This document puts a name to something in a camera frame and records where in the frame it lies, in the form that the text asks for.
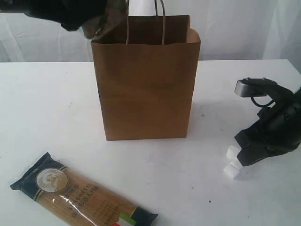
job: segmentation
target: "white table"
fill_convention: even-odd
[[[234,136],[257,120],[259,108],[234,93],[246,77],[301,85],[287,60],[203,61],[187,139],[107,142],[93,63],[0,64],[0,225],[66,225],[9,188],[48,151],[159,213],[156,226],[299,226],[300,148],[244,168],[237,180],[223,173]]]

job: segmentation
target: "plastic wrapper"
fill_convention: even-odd
[[[157,217],[54,161],[49,153],[11,188],[71,226],[150,226]]]

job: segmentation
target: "white curtain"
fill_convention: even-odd
[[[191,15],[201,59],[289,59],[301,72],[301,0],[164,0],[167,15]],[[130,14],[153,15],[153,0]],[[0,62],[91,61],[89,41],[54,22],[0,14]]]

